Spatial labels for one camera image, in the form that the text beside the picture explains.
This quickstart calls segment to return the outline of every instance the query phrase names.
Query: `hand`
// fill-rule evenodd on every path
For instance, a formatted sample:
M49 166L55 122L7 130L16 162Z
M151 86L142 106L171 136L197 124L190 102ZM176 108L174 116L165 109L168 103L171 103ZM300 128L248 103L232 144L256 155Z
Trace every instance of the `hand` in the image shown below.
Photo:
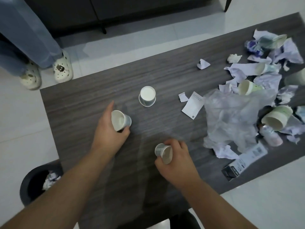
M173 159L168 165L163 163L160 156L156 159L155 165L160 174L180 191L201 181L185 142L169 139L164 144L171 145Z
M129 126L125 127L123 132L116 132L111 122L111 112L114 101L112 101L104 111L95 130L91 150L103 152L112 158L121 148L130 134Z

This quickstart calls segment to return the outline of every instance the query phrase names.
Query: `dark wood tabletop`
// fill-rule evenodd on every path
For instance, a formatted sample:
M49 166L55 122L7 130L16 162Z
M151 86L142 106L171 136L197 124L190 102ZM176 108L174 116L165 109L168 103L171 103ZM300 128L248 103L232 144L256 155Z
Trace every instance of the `dark wood tabletop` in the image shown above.
M243 55L244 42L255 29L292 37L305 58L305 27L298 13L234 31L176 50L138 60L41 90L64 171L73 167L90 149L99 117L111 100L115 109L132 118L131 134L110 162L93 190L79 221L80 229L147 228L189 205L155 168L154 148L168 138L184 140L200 176L218 193L224 193L305 155L305 137L298 145L285 140L231 182L221 169L231 162L216 158L203 147L207 136L206 112L193 120L181 112L186 103L178 94L201 96L232 79L224 70L229 54ZM199 59L211 66L199 70ZM286 76L302 68L292 64ZM156 90L156 102L143 107L138 100L142 87ZM300 87L289 103L305 105L305 88Z

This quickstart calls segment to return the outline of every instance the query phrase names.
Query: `crocs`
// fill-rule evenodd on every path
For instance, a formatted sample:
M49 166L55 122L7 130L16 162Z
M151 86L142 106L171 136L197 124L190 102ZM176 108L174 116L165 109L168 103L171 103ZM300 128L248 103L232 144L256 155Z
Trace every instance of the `crocs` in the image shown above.
M53 64L54 76L57 83L63 83L73 78L73 70L69 55L63 50L63 57Z
M41 86L41 77L37 65L29 62L25 74L20 76L20 82L29 90L38 89Z

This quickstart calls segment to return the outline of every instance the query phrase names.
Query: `blue pants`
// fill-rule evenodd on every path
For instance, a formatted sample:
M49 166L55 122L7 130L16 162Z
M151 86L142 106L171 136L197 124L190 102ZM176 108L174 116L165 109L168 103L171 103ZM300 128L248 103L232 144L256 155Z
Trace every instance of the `blue pants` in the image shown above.
M24 0L0 0L0 33L42 68L62 57L62 50ZM0 41L0 66L21 76L26 62L14 46Z

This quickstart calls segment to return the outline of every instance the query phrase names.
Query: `tile floor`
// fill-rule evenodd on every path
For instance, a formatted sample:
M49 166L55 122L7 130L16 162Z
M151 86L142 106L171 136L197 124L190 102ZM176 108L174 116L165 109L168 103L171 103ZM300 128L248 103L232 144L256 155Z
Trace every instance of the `tile floor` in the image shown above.
M300 12L305 0L225 0L205 7L58 39L70 54L74 78L89 75L284 15ZM55 85L51 69L42 88ZM0 70L0 225L23 207L19 187L33 168L58 158L39 91L25 90ZM259 228L303 228L305 158L301 158L222 196ZM170 228L165 220L153 229Z

